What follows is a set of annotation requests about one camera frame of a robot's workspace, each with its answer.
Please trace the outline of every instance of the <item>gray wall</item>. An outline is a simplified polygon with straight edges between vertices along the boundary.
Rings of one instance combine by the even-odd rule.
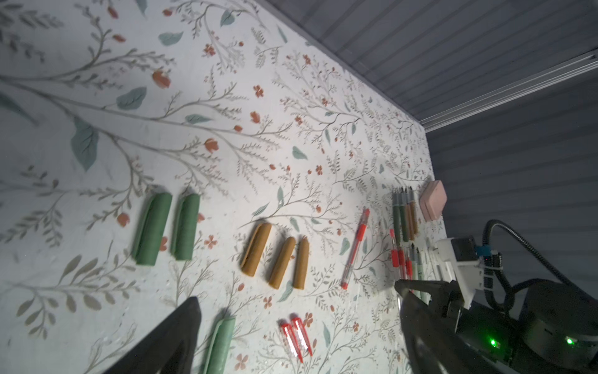
[[[449,236],[498,218],[598,297],[598,77],[584,75],[428,134]],[[499,229],[511,283],[553,279]]]

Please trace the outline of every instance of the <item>green rolled cloth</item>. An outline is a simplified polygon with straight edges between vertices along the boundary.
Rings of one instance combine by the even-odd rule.
[[[168,192],[156,194],[151,198],[139,222],[137,237],[133,244],[132,256],[138,265],[155,265],[171,202],[172,195]]]
[[[175,233],[172,236],[172,254],[177,260],[191,260],[195,246],[197,214],[199,213],[199,195],[184,197],[176,216]]]
[[[230,342],[233,340],[235,318],[224,318],[216,323],[208,358],[203,366],[203,374],[222,374],[228,357]]]
[[[407,233],[407,219],[405,217],[405,205],[399,206],[399,212],[401,213],[401,228],[403,232],[403,239],[406,242],[409,241],[409,234]]]

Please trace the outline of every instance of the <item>red pen cap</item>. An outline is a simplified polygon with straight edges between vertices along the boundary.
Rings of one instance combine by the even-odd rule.
[[[303,356],[301,355],[301,350],[299,349],[299,345],[297,344],[297,338],[295,337],[295,333],[293,332],[291,324],[282,324],[280,325],[280,328],[282,329],[282,333],[286,337],[286,342],[288,343],[289,348],[291,349],[291,353],[293,353],[295,357],[298,357],[299,361],[301,361],[301,363],[303,364]]]
[[[390,251],[390,258],[392,259],[392,267],[399,267],[399,251]]]
[[[299,337],[299,342],[303,346],[307,352],[309,352],[310,356],[313,356],[312,352],[312,345],[309,342],[309,337],[307,337],[307,331],[305,331],[305,326],[303,325],[303,320],[299,317],[295,317],[291,320],[293,322],[293,326],[297,330],[297,336]]]
[[[407,261],[407,275],[413,276],[413,268],[411,267],[411,261]]]

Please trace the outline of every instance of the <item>pink box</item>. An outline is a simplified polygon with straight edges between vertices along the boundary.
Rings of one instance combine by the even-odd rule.
[[[444,191],[442,181],[431,181],[419,199],[419,206],[426,222],[439,219],[446,203],[447,193]]]

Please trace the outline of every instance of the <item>black cable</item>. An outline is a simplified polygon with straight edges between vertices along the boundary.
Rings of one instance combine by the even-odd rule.
[[[582,294],[586,294],[582,289],[580,289],[577,285],[575,285],[569,278],[567,278],[564,274],[562,274],[556,267],[554,267],[544,256],[536,250],[524,237],[522,237],[518,232],[516,232],[511,226],[507,225],[503,221],[500,220],[490,220],[486,223],[484,228],[484,233],[482,234],[482,245],[490,245],[490,236],[492,235],[492,230],[495,226],[500,227],[504,231],[506,231],[509,235],[511,235],[516,241],[518,241],[525,249],[528,250],[544,267],[546,267],[558,280],[562,283],[573,287],[574,289],[578,290]],[[488,264],[491,263],[492,267],[502,267],[502,256],[500,254],[493,255],[493,256],[486,256],[484,257],[484,264],[489,266]],[[486,269],[484,271],[486,275],[491,275],[492,270]],[[508,312],[514,304],[515,301],[515,294],[527,287],[530,287],[532,284],[538,283],[540,281],[545,281],[546,279],[529,279],[525,282],[521,282],[516,284],[515,286],[511,287],[507,278],[505,277],[502,270],[494,270],[494,274],[496,275],[497,279],[505,289],[507,295],[505,296],[505,301],[503,304],[499,304],[495,297],[494,292],[492,290],[485,290],[484,295],[486,296],[486,301],[488,304],[495,310]],[[492,289],[493,280],[492,278],[484,277],[484,288]]]

